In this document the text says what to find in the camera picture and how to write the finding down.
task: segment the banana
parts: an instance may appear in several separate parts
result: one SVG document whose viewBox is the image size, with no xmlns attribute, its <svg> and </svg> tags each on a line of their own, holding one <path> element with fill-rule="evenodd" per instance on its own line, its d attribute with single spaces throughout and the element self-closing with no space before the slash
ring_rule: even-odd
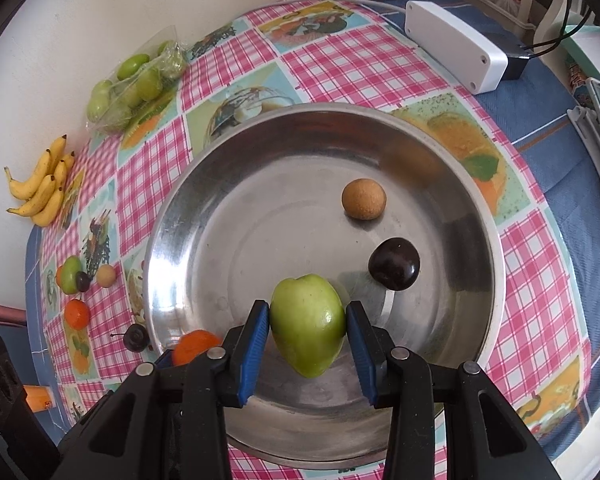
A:
<svg viewBox="0 0 600 480">
<path fill-rule="evenodd" d="M 62 187 L 58 187 L 53 195 L 51 195 L 51 198 L 49 199 L 49 202 L 46 203 L 44 209 L 31 217 L 33 223 L 40 227 L 46 227 L 51 224 L 56 216 L 58 216 L 58 211 L 60 211 L 63 198 L 64 191 L 62 190 Z"/>
<path fill-rule="evenodd" d="M 64 159 L 64 163 L 66 164 L 66 170 L 71 171 L 71 168 L 74 166 L 75 152 L 65 153 L 62 159 Z"/>
<path fill-rule="evenodd" d="M 40 187 L 34 196 L 18 208 L 8 208 L 7 213 L 14 213 L 20 216 L 33 216 L 42 211 L 46 203 L 49 202 L 51 195 L 56 190 L 55 180 L 56 178 L 53 175 L 47 175 L 42 179 L 42 183 L 40 183 Z"/>
<path fill-rule="evenodd" d="M 36 169 L 33 170 L 31 176 L 24 182 L 19 182 L 11 177 L 11 171 L 9 168 L 4 168 L 4 173 L 7 174 L 7 180 L 9 181 L 9 191 L 18 200 L 28 200 L 35 195 L 36 190 L 40 187 L 42 179 L 49 172 L 49 166 L 51 165 L 51 151 L 45 150 L 40 155 Z"/>
<path fill-rule="evenodd" d="M 62 186 L 64 186 L 66 174 L 66 163 L 64 162 L 64 158 L 61 158 L 60 162 L 58 162 L 58 165 L 56 166 L 56 170 L 54 171 L 54 177 L 56 178 L 56 189 L 60 189 Z"/>
<path fill-rule="evenodd" d="M 49 151 L 51 151 L 51 166 L 49 166 L 48 174 L 53 174 L 56 170 L 56 166 L 58 162 L 60 162 L 60 158 L 64 153 L 64 147 L 66 146 L 66 135 L 62 137 L 58 137 L 51 143 L 49 146 Z"/>
</svg>

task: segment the metal screw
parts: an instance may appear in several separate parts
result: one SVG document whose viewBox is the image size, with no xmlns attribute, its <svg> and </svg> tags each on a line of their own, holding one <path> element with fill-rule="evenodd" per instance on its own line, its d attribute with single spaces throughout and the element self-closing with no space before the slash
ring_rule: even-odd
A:
<svg viewBox="0 0 600 480">
<path fill-rule="evenodd" d="M 151 375 L 154 372 L 154 366 L 151 363 L 142 363 L 139 364 L 136 368 L 136 374 L 141 377 L 146 377 L 147 375 Z"/>
<path fill-rule="evenodd" d="M 480 365 L 478 363 L 474 363 L 473 361 L 465 361 L 462 364 L 462 369 L 469 375 L 477 375 L 480 373 Z"/>
<path fill-rule="evenodd" d="M 226 350 L 221 346 L 214 346 L 206 351 L 206 356 L 209 359 L 222 359 L 226 354 Z"/>
<path fill-rule="evenodd" d="M 409 357 L 409 351 L 404 346 L 394 346 L 391 349 L 391 357 L 403 361 Z"/>
</svg>

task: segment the plastic bag of snacks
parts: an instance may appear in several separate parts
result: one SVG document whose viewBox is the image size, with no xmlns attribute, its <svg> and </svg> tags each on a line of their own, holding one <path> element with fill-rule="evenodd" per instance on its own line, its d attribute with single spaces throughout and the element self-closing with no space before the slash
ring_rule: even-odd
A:
<svg viewBox="0 0 600 480">
<path fill-rule="evenodd" d="M 121 134 L 143 105 L 177 83 L 186 67 L 175 27 L 164 28 L 96 83 L 86 107 L 87 128 Z"/>
</svg>

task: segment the pink checkered tablecloth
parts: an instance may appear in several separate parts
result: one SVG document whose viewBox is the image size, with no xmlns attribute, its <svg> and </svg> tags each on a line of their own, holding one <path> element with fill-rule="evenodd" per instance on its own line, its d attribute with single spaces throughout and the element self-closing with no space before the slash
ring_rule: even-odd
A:
<svg viewBox="0 0 600 480">
<path fill-rule="evenodd" d="M 43 332 L 68 413 L 79 418 L 139 362 L 157 357 L 128 352 L 122 338 L 111 334 L 144 322 L 144 251 L 160 206 L 187 165 L 221 134 L 222 107 L 249 92 L 267 92 L 290 104 L 378 108 L 416 121 L 438 140 L 436 125 L 444 117 L 496 156 L 498 171 L 478 182 L 500 233 L 507 273 L 504 319 L 487 372 L 538 435 L 560 420 L 546 416 L 553 401 L 573 409 L 589 382 L 590 349 L 569 255 L 520 154 L 444 69 L 371 10 L 329 0 L 251 12 L 187 54 L 190 66 L 173 99 L 156 112 L 151 130 L 94 137 L 80 150 L 61 214 L 43 232 L 44 276 L 55 274 L 71 254 L 85 267 L 108 262 L 120 276 L 115 286 L 92 286 L 84 295 L 92 317 L 78 332 L 62 322 L 69 298 L 54 280 L 41 280 Z M 77 355 L 75 348 L 88 348 L 88 355 Z M 572 386 L 573 398 L 558 398 L 564 386 Z M 528 410 L 539 393 L 548 404 Z M 436 430 L 436 478 L 446 475 L 445 449 L 442 425 Z M 317 473 L 276 466 L 233 448 L 230 456 L 234 478 L 244 480 L 372 480 L 382 473 L 382 463 Z"/>
</svg>

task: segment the white cable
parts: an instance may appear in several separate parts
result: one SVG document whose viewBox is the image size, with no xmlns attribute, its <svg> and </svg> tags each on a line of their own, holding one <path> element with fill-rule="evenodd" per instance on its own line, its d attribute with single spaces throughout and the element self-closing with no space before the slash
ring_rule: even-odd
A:
<svg viewBox="0 0 600 480">
<path fill-rule="evenodd" d="M 245 12 L 245 14 L 248 14 L 249 12 L 253 12 L 254 10 L 267 9 L 269 7 L 280 7 L 280 6 L 285 6 L 288 4 L 300 4 L 302 2 L 313 2 L 313 1 L 315 1 L 315 0 L 286 0 L 284 2 L 275 2 L 272 4 L 262 5 L 259 7 L 253 7 L 253 9 L 247 10 L 247 12 Z M 335 0 L 335 1 L 349 2 L 349 3 L 353 3 L 353 4 L 358 4 L 359 6 L 362 6 L 362 7 L 377 6 L 377 7 L 383 7 L 385 9 L 391 9 L 391 10 L 394 10 L 397 12 L 401 12 L 403 14 L 407 13 L 406 9 L 403 9 L 402 7 L 398 7 L 398 6 L 395 6 L 392 4 L 386 4 L 384 2 L 371 2 L 369 0 Z"/>
</svg>

